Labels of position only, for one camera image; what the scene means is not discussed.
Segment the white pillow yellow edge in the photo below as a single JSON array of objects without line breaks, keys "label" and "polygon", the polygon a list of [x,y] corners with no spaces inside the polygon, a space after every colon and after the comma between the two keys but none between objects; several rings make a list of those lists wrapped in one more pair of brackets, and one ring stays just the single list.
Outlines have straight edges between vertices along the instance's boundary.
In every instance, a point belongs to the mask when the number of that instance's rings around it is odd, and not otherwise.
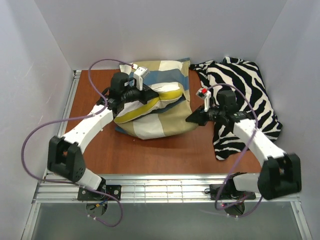
[{"label": "white pillow yellow edge", "polygon": [[124,109],[114,119],[116,124],[124,124],[147,115],[154,110],[164,109],[169,104],[178,101],[184,94],[184,88],[178,82],[156,83],[150,85],[149,87],[158,93],[158,96],[148,100],[147,104],[142,104],[138,100],[125,103]]}]

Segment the beige blue patchwork pillowcase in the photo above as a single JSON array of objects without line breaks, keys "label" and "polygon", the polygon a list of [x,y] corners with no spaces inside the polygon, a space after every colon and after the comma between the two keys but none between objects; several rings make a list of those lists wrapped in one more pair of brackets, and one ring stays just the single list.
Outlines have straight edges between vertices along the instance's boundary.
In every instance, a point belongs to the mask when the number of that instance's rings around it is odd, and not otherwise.
[{"label": "beige blue patchwork pillowcase", "polygon": [[145,60],[136,61],[138,67],[148,68],[149,74],[143,79],[147,86],[158,83],[178,82],[183,86],[181,98],[163,109],[122,124],[116,124],[116,130],[142,140],[164,138],[185,134],[197,128],[195,123],[186,122],[191,115],[189,58],[179,60]]}]

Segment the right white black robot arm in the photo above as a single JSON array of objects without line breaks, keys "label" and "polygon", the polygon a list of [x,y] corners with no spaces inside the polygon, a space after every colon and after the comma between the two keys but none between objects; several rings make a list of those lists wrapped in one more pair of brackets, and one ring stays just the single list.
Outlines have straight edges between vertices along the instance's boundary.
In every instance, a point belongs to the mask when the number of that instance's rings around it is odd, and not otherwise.
[{"label": "right white black robot arm", "polygon": [[215,191],[220,196],[240,196],[259,193],[266,200],[299,193],[302,190],[301,160],[295,153],[286,153],[256,127],[251,116],[240,111],[236,94],[224,90],[217,94],[219,105],[214,105],[211,92],[200,88],[196,93],[204,100],[187,122],[204,126],[207,122],[222,124],[243,143],[248,145],[261,165],[259,174],[234,173]]}]

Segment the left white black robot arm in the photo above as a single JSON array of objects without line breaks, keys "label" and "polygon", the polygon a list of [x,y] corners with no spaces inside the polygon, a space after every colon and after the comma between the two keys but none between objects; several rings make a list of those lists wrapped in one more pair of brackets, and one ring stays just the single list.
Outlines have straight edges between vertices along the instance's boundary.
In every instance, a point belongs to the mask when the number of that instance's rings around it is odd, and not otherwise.
[{"label": "left white black robot arm", "polygon": [[124,109],[126,103],[138,101],[146,105],[159,94],[143,83],[149,70],[139,67],[133,77],[124,72],[113,75],[110,87],[101,92],[91,112],[62,137],[49,141],[47,168],[86,189],[98,191],[103,179],[86,168],[83,153],[89,143]]}]

